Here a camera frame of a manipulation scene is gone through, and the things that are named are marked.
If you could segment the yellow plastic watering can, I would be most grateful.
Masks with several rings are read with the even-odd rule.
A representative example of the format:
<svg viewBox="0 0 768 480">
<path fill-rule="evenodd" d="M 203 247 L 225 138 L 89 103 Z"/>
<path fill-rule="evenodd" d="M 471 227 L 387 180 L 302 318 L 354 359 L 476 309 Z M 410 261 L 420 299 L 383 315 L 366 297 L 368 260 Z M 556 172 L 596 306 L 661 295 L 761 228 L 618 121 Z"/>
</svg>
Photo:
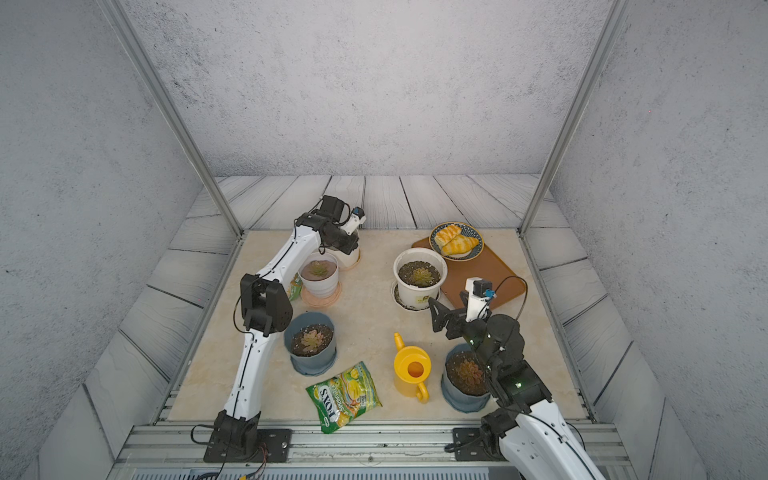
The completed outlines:
<svg viewBox="0 0 768 480">
<path fill-rule="evenodd" d="M 394 343 L 397 350 L 393 361 L 396 390 L 426 404 L 430 399 L 426 382 L 432 371 L 429 355 L 420 347 L 407 346 L 399 332 L 394 333 Z"/>
</svg>

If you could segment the blue pot succulent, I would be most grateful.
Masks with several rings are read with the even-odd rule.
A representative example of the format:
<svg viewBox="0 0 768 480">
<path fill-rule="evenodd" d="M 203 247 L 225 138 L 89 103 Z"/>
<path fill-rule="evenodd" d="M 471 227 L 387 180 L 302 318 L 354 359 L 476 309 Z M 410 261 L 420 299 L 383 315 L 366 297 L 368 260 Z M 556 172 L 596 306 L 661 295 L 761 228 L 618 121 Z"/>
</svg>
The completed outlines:
<svg viewBox="0 0 768 480">
<path fill-rule="evenodd" d="M 457 344 L 447 354 L 441 390 L 448 404 L 461 413 L 476 413 L 486 407 L 490 392 L 485 371 L 469 345 Z"/>
<path fill-rule="evenodd" d="M 294 370 L 301 375 L 319 376 L 335 363 L 335 329 L 323 313 L 306 312 L 297 316 L 284 332 L 284 343 Z"/>
</svg>

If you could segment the white ribbed pot green succulent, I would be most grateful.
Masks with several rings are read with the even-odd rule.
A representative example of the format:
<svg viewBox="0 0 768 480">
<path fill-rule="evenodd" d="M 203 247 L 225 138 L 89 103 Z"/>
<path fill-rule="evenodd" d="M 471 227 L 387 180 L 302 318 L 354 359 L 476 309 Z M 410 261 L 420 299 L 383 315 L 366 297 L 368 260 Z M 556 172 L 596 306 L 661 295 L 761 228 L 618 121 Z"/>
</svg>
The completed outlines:
<svg viewBox="0 0 768 480">
<path fill-rule="evenodd" d="M 356 248 L 350 254 L 346 254 L 333 248 L 327 250 L 336 259 L 337 265 L 342 271 L 350 270 L 357 265 L 360 260 L 360 251 L 360 248 Z"/>
</svg>

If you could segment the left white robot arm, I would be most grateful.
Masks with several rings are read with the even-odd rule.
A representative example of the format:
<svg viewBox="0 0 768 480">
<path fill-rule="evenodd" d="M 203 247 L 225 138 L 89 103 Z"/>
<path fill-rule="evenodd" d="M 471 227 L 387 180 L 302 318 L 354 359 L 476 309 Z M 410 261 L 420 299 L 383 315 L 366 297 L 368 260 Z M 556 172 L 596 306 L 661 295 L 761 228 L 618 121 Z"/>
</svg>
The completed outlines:
<svg viewBox="0 0 768 480">
<path fill-rule="evenodd" d="M 293 319 L 286 288 L 323 248 L 351 254 L 358 248 L 358 228 L 366 221 L 361 207 L 325 195 L 312 210 L 293 222 L 293 232 L 270 262 L 240 280 L 240 313 L 244 347 L 231 393 L 213 423 L 203 461 L 246 463 L 265 461 L 258 422 L 263 384 L 270 357 Z"/>
</svg>

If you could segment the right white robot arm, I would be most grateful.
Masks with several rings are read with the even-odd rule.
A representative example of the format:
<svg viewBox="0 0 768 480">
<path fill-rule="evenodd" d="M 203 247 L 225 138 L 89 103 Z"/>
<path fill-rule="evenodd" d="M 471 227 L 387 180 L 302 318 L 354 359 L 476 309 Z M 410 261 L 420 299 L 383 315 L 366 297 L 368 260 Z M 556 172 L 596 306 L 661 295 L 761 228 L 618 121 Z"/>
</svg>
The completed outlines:
<svg viewBox="0 0 768 480">
<path fill-rule="evenodd" d="M 524 479 L 602 479 L 549 389 L 524 358 L 520 324 L 506 314 L 451 310 L 431 299 L 433 330 L 461 338 L 479 361 L 498 409 L 483 416 L 481 444 L 492 457 L 511 463 Z"/>
</svg>

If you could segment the white round pot pinkish soil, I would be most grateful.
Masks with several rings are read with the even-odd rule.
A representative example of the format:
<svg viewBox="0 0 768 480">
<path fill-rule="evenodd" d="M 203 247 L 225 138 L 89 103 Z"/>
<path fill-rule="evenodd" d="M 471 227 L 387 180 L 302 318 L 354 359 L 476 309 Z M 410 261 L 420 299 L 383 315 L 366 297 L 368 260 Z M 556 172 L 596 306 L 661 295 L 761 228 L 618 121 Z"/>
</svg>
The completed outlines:
<svg viewBox="0 0 768 480">
<path fill-rule="evenodd" d="M 314 295 L 329 296 L 339 283 L 339 266 L 332 255 L 312 253 L 299 270 L 303 286 Z"/>
</svg>

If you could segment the large white pot dark soil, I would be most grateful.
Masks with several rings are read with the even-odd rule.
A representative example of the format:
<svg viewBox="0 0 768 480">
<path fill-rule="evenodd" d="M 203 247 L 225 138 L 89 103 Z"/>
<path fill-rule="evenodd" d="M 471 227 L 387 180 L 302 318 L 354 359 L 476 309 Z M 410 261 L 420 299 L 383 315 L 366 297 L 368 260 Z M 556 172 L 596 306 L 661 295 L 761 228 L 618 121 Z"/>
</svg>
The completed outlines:
<svg viewBox="0 0 768 480">
<path fill-rule="evenodd" d="M 447 278 L 447 264 L 433 250 L 411 248 L 398 255 L 393 264 L 396 281 L 415 287 L 441 286 Z"/>
</svg>

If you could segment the white saucer with soil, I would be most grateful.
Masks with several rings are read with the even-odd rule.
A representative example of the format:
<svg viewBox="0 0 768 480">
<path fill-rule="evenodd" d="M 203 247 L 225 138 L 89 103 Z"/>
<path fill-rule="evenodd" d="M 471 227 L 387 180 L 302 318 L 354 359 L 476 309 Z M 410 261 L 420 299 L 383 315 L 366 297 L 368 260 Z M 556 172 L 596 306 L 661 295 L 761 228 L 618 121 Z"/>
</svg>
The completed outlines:
<svg viewBox="0 0 768 480">
<path fill-rule="evenodd" d="M 440 297 L 438 285 L 431 287 L 415 287 L 401 281 L 393 283 L 394 300 L 404 309 L 409 311 L 424 311 L 429 309 L 429 300 Z"/>
</svg>

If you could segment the green snack packet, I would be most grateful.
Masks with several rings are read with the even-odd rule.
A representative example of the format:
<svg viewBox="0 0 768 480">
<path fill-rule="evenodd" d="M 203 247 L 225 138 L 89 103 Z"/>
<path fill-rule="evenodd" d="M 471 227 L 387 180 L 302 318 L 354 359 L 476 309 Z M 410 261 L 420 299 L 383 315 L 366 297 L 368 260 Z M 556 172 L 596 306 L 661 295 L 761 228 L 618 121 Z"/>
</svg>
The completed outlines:
<svg viewBox="0 0 768 480">
<path fill-rule="evenodd" d="M 287 287 L 287 293 L 290 301 L 295 301 L 301 296 L 303 282 L 299 274 L 295 274 Z"/>
</svg>

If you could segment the brown rectangular tray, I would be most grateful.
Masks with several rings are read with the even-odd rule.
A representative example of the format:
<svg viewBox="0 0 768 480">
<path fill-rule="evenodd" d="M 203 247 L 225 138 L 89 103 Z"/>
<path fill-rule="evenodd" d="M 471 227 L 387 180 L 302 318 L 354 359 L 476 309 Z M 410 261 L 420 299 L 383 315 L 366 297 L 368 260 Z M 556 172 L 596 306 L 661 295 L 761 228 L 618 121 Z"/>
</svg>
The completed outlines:
<svg viewBox="0 0 768 480">
<path fill-rule="evenodd" d="M 426 289 L 412 287 L 400 282 L 400 294 L 408 298 L 407 306 L 416 311 L 429 308 L 429 298 L 439 293 L 442 301 L 447 301 L 454 307 L 461 306 L 460 293 L 465 290 L 466 280 L 479 277 L 492 283 L 491 289 L 495 297 L 491 302 L 491 308 L 500 307 L 525 294 L 526 287 L 523 282 L 516 279 L 517 274 L 508 267 L 501 258 L 489 247 L 484 247 L 480 254 L 467 261 L 454 261 L 439 259 L 439 255 L 427 248 L 428 239 L 417 241 L 413 247 L 416 253 L 408 253 L 400 264 L 413 261 L 427 262 L 433 270 L 437 270 L 439 276 L 439 289 L 437 285 Z"/>
</svg>

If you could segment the terracotta saucer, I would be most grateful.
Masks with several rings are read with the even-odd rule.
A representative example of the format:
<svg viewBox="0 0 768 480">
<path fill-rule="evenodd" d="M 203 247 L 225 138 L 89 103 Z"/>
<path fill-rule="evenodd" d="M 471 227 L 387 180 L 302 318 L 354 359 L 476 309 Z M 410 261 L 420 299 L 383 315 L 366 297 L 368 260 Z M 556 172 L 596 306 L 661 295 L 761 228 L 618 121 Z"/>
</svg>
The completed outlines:
<svg viewBox="0 0 768 480">
<path fill-rule="evenodd" d="M 315 309 L 322 309 L 322 308 L 327 308 L 333 305 L 335 302 L 337 302 L 341 296 L 341 292 L 342 292 L 342 285 L 338 283 L 335 289 L 333 290 L 333 292 L 329 296 L 320 298 L 314 295 L 312 292 L 310 292 L 307 289 L 307 285 L 304 285 L 301 291 L 301 298 L 308 307 L 315 308 Z"/>
</svg>

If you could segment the lower yellow pastry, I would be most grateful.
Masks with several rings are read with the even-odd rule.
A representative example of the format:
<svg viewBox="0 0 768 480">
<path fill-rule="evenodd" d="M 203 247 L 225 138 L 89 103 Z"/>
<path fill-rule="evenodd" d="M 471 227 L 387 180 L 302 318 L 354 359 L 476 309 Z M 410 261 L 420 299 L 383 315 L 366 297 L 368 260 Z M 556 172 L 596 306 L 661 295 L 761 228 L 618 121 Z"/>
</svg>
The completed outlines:
<svg viewBox="0 0 768 480">
<path fill-rule="evenodd" d="M 462 256 L 471 252 L 479 243 L 476 237 L 457 235 L 441 248 L 441 252 L 446 256 Z"/>
</svg>

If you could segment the yellow pastry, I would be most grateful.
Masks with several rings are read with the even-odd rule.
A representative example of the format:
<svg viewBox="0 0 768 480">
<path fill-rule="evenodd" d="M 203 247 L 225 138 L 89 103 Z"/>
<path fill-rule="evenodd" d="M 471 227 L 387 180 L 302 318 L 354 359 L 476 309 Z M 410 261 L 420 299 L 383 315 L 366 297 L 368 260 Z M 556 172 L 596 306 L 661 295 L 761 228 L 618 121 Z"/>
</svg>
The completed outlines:
<svg viewBox="0 0 768 480">
<path fill-rule="evenodd" d="M 462 256 L 471 252 L 479 243 L 476 237 L 457 235 L 441 248 L 441 252 L 446 256 Z"/>
<path fill-rule="evenodd" d="M 440 247 L 450 243 L 455 237 L 462 233 L 462 227 L 454 223 L 440 225 L 434 234 L 434 242 Z"/>
</svg>

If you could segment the blue patterned plate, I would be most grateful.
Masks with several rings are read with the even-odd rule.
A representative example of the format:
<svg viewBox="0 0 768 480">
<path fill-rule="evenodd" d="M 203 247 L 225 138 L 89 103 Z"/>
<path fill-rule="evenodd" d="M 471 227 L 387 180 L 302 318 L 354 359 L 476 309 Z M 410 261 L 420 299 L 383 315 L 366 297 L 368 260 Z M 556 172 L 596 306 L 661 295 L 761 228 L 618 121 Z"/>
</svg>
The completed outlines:
<svg viewBox="0 0 768 480">
<path fill-rule="evenodd" d="M 462 233 L 461 233 L 460 235 L 464 235 L 464 236 L 467 236 L 467 237 L 476 237 L 476 238 L 478 238 L 478 239 L 480 240 L 480 243 L 479 243 L 479 245 L 478 245 L 478 246 L 476 246 L 476 247 L 475 247 L 475 248 L 474 248 L 474 249 L 473 249 L 471 252 L 469 252 L 468 254 L 465 254 L 465 255 L 462 255 L 462 256 L 446 256 L 446 255 L 444 255 L 444 254 L 441 252 L 441 248 L 440 248 L 440 247 L 439 247 L 439 246 L 438 246 L 438 245 L 437 245 L 437 244 L 434 242 L 434 234 L 435 234 L 435 230 L 436 230 L 436 229 L 437 229 L 437 228 L 438 228 L 440 225 L 443 225 L 443 224 L 446 224 L 446 223 L 454 223 L 454 224 L 457 224 L 457 225 L 461 226 L 461 227 L 462 227 Z M 484 239 L 483 239 L 482 235 L 479 233 L 479 231 L 478 231 L 477 229 L 475 229 L 474 227 L 472 227 L 472 226 L 470 226 L 470 225 L 468 225 L 468 224 L 465 224 L 465 223 L 461 223 L 461 222 L 445 222 L 445 223 L 442 223 L 442 224 L 440 224 L 440 225 L 436 226 L 436 227 L 435 227 L 435 228 L 434 228 L 434 229 L 431 231 L 431 233 L 430 233 L 430 235 L 429 235 L 429 237 L 428 237 L 428 242 L 429 242 L 429 245 L 430 245 L 430 247 L 431 247 L 431 248 L 432 248 L 432 249 L 433 249 L 433 250 L 434 250 L 436 253 L 438 253 L 439 255 L 441 255 L 443 258 L 445 258 L 445 259 L 447 259 L 447 260 L 452 260 L 452 261 L 469 261 L 469 260 L 471 260 L 471 259 L 473 259 L 473 258 L 475 258 L 475 257 L 479 256 L 479 255 L 480 255 L 480 253 L 483 251 L 483 249 L 484 249 L 484 246 L 485 246 L 485 244 L 484 244 Z"/>
</svg>

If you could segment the upper yellow pastry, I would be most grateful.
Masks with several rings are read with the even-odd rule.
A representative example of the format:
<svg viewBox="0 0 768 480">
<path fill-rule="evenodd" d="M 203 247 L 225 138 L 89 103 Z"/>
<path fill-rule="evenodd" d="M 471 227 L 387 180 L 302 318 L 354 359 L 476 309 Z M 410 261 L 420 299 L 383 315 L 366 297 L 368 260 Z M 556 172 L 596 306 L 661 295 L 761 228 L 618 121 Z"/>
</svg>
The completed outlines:
<svg viewBox="0 0 768 480">
<path fill-rule="evenodd" d="M 434 234 L 434 242 L 440 247 L 450 243 L 455 237 L 462 233 L 462 227 L 454 223 L 440 225 Z"/>
</svg>

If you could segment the green Fox's candy bag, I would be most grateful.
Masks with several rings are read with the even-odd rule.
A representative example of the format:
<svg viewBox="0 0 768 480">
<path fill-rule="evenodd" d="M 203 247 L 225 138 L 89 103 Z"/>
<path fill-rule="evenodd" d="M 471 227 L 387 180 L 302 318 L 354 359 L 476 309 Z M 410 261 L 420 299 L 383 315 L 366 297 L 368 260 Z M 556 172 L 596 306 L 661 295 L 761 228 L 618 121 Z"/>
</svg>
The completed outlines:
<svg viewBox="0 0 768 480">
<path fill-rule="evenodd" d="M 306 388 L 323 434 L 333 434 L 361 415 L 382 407 L 374 380 L 363 361 Z"/>
</svg>

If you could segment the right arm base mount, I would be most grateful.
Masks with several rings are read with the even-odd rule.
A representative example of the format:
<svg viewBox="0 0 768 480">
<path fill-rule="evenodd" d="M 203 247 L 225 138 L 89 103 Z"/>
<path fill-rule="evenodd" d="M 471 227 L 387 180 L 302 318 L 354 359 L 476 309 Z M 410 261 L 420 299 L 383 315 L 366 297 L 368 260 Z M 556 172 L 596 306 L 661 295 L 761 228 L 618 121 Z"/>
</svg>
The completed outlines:
<svg viewBox="0 0 768 480">
<path fill-rule="evenodd" d="M 518 422 L 509 417 L 500 419 L 490 415 L 480 420 L 477 428 L 457 427 L 452 430 L 452 442 L 443 447 L 460 462 L 506 461 L 511 462 L 501 449 L 501 441 L 507 432 L 518 427 Z"/>
</svg>

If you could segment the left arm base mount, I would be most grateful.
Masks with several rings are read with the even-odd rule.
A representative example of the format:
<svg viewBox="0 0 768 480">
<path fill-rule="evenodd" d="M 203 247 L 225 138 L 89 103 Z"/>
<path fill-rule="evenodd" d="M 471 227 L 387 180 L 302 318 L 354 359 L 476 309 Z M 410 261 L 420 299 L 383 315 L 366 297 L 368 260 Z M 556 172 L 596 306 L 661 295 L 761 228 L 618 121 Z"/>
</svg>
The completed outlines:
<svg viewBox="0 0 768 480">
<path fill-rule="evenodd" d="M 261 428 L 256 420 L 224 416 L 214 424 L 203 454 L 206 463 L 285 463 L 293 431 Z"/>
</svg>

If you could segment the left aluminium frame post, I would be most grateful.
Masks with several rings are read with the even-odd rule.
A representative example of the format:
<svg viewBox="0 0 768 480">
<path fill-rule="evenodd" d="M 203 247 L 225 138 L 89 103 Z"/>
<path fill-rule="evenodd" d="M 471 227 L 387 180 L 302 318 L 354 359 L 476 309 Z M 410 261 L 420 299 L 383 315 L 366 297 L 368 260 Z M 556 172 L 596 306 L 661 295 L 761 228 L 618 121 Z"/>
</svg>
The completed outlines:
<svg viewBox="0 0 768 480">
<path fill-rule="evenodd" d="M 244 235 L 244 228 L 237 220 L 229 202 L 218 186 L 123 6 L 117 0 L 99 0 L 97 4 L 112 26 L 134 68 L 149 89 L 163 118 L 179 142 L 206 192 L 210 195 L 215 207 L 223 215 L 235 237 L 241 239 Z"/>
</svg>

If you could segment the aluminium frame post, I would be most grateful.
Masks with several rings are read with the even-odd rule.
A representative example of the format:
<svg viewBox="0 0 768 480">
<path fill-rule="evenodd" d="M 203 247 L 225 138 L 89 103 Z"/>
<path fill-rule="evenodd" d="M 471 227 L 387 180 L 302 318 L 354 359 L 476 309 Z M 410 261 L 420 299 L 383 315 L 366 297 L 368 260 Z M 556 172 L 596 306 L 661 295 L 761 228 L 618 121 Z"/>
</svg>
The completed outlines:
<svg viewBox="0 0 768 480">
<path fill-rule="evenodd" d="M 556 137 L 549 157 L 541 171 L 538 184 L 531 201 L 518 228 L 518 236 L 524 238 L 533 227 L 533 223 L 544 201 L 557 171 L 562 163 L 567 147 L 577 129 L 578 123 L 586 109 L 592 91 L 597 84 L 601 72 L 616 41 L 622 22 L 626 18 L 626 10 L 630 4 L 627 0 L 615 0 L 604 22 L 596 45 L 583 72 L 576 93 L 568 109 L 565 120 Z"/>
<path fill-rule="evenodd" d="M 241 239 L 244 235 L 244 228 L 237 220 L 229 202 L 218 186 L 123 6 L 117 0 L 99 0 L 97 4 L 112 26 L 134 68 L 149 89 L 163 118 L 179 142 L 206 192 L 210 195 L 215 207 L 223 215 L 235 237 Z"/>
</svg>

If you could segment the aluminium front rail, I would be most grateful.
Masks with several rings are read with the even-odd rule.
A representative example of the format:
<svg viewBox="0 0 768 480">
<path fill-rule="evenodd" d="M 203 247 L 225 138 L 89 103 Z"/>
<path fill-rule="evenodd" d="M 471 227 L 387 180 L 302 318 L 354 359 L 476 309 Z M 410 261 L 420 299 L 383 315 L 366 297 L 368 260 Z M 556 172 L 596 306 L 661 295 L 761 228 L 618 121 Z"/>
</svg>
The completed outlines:
<svg viewBox="0 0 768 480">
<path fill-rule="evenodd" d="M 206 463 L 207 429 L 190 422 L 136 427 L 120 450 L 111 479 L 236 479 L 255 473 L 260 479 L 419 479 L 505 478 L 502 461 L 460 462 L 443 447 L 457 427 L 477 428 L 476 420 L 358 421 L 323 434 L 310 421 L 267 421 L 266 428 L 293 431 L 285 463 Z"/>
</svg>

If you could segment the right aluminium frame post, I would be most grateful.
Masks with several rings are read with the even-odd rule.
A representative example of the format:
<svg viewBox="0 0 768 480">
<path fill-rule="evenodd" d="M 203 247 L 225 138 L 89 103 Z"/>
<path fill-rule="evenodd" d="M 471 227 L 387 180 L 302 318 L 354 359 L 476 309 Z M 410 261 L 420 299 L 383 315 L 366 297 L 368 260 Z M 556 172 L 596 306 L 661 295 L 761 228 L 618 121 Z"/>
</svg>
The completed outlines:
<svg viewBox="0 0 768 480">
<path fill-rule="evenodd" d="M 518 236 L 524 238 L 533 227 L 533 223 L 544 201 L 557 171 L 562 163 L 567 147 L 577 129 L 578 123 L 586 109 L 592 91 L 597 84 L 601 72 L 616 41 L 622 22 L 626 18 L 626 10 L 630 4 L 627 0 L 615 0 L 604 22 L 596 45 L 583 72 L 576 93 L 568 109 L 565 120 L 556 137 L 549 157 L 541 171 L 538 184 L 531 201 L 518 228 Z"/>
</svg>

